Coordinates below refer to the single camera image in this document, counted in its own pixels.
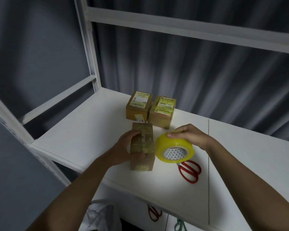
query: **green scissors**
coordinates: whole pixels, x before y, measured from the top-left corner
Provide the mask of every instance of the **green scissors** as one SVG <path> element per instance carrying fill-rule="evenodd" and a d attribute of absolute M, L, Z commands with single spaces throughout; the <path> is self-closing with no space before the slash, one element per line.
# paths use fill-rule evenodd
<path fill-rule="evenodd" d="M 177 219 L 177 223 L 174 225 L 174 230 L 175 231 L 187 231 L 184 221 L 182 221 L 181 219 Z"/>

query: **cardboard box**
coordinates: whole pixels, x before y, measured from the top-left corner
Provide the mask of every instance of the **cardboard box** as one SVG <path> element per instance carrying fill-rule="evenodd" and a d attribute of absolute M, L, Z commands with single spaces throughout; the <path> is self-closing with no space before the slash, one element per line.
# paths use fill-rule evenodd
<path fill-rule="evenodd" d="M 149 93 L 135 91 L 126 105 L 126 118 L 147 122 L 152 96 Z"/>
<path fill-rule="evenodd" d="M 143 152 L 144 159 L 131 160 L 131 170 L 152 171 L 155 160 L 153 126 L 149 123 L 133 123 L 133 130 L 141 130 L 141 134 L 131 139 L 131 154 Z"/>
<path fill-rule="evenodd" d="M 152 108 L 150 109 L 148 122 L 154 126 L 169 130 L 176 101 L 176 99 L 165 96 L 156 97 Z"/>

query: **packing tape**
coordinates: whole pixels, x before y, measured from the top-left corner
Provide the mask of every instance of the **packing tape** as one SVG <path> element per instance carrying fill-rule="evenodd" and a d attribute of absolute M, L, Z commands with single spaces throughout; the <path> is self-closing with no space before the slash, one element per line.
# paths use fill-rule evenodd
<path fill-rule="evenodd" d="M 167 133 L 156 139 L 156 156 L 166 163 L 187 161 L 195 154 L 193 145 L 184 139 L 170 139 Z"/>

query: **forearm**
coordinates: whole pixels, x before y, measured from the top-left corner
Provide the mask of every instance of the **forearm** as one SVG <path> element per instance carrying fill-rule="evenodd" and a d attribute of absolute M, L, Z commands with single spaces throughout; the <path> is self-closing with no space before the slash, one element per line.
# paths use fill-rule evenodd
<path fill-rule="evenodd" d="M 78 230 L 108 168 L 109 165 L 103 158 L 97 158 L 47 207 L 28 230 Z"/>
<path fill-rule="evenodd" d="M 216 140 L 207 153 L 253 230 L 289 230 L 289 203 L 276 190 Z"/>

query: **red scissors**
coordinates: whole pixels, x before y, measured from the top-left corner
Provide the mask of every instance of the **red scissors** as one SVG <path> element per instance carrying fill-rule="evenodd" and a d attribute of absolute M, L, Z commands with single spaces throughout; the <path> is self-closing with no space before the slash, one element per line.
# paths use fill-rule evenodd
<path fill-rule="evenodd" d="M 188 165 L 186 162 L 189 162 L 189 163 L 192 163 L 194 165 L 197 166 L 197 168 L 199 169 L 199 171 L 196 171 L 193 167 L 191 167 L 190 165 Z M 192 184 L 195 184 L 197 181 L 198 181 L 198 176 L 199 174 L 201 174 L 201 167 L 199 164 L 197 164 L 196 162 L 192 161 L 192 160 L 187 160 L 187 161 L 184 161 L 182 163 L 177 163 L 177 166 L 179 168 L 179 172 L 180 174 L 182 175 L 182 177 L 188 181 L 189 183 L 192 183 Z M 186 173 L 192 175 L 195 180 L 192 181 L 192 180 L 189 180 L 187 177 L 184 176 L 184 174 L 182 173 L 182 170 L 185 171 Z"/>
<path fill-rule="evenodd" d="M 156 222 L 162 216 L 163 212 L 159 214 L 155 207 L 148 205 L 149 216 L 152 221 Z"/>

